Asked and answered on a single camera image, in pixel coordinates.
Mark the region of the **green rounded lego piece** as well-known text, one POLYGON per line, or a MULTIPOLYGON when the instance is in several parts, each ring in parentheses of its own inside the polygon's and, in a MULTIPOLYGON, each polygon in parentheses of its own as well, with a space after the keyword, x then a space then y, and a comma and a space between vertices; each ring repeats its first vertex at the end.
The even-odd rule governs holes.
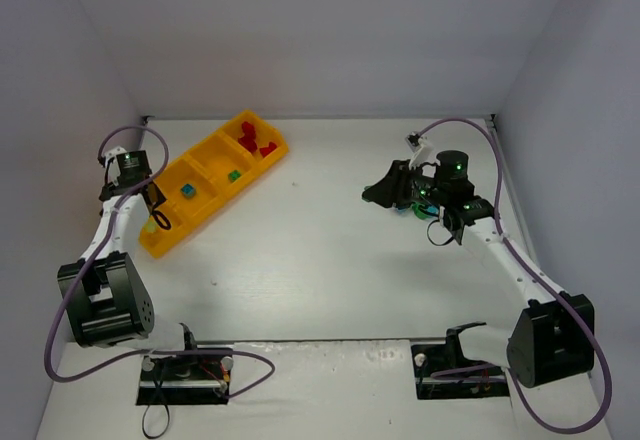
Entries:
POLYGON ((439 215, 438 208, 432 205, 414 203, 412 205, 412 211, 414 215, 421 220, 425 220, 427 218, 437 218, 439 215))

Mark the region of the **lime green lego brick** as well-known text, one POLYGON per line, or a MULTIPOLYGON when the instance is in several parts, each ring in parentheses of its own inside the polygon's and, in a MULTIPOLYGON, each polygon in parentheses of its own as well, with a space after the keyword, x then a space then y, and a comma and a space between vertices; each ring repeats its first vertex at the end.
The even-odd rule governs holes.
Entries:
POLYGON ((147 223, 144 225, 144 231, 147 233, 155 233, 156 229, 157 229, 157 224, 153 219, 148 220, 147 223))

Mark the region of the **red curved lego piece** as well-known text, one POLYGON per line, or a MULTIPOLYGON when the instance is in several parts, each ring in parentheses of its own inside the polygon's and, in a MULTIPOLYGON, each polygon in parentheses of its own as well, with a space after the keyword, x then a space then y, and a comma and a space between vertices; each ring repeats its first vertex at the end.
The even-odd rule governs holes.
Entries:
POLYGON ((257 133, 254 125, 250 122, 244 121, 241 124, 242 135, 237 139, 237 142, 249 151, 251 154, 257 151, 258 145, 256 142, 257 133))

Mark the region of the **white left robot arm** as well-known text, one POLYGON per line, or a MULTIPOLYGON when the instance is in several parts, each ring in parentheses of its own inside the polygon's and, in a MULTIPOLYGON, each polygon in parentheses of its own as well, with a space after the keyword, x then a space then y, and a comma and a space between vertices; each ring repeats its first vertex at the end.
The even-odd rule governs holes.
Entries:
POLYGON ((165 197, 148 179, 152 175, 143 150, 110 150, 104 159, 100 223, 89 247, 57 274, 75 341, 82 347, 191 350, 195 338, 183 323, 156 315, 153 302, 134 265, 134 250, 151 212, 165 197))

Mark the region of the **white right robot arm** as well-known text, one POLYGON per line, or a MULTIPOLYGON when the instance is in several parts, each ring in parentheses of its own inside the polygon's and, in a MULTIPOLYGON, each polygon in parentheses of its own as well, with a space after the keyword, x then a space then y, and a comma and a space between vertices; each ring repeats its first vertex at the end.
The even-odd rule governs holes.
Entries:
POLYGON ((542 275, 500 232, 493 205, 468 179, 469 157, 457 150, 437 154, 433 176, 420 165, 395 160, 385 176, 365 187, 362 198, 383 208, 438 209, 439 223, 503 289, 512 304, 508 320, 477 320, 447 332, 462 365, 490 363, 510 370, 533 388, 586 373, 594 366, 595 312, 583 295, 570 295, 542 275))

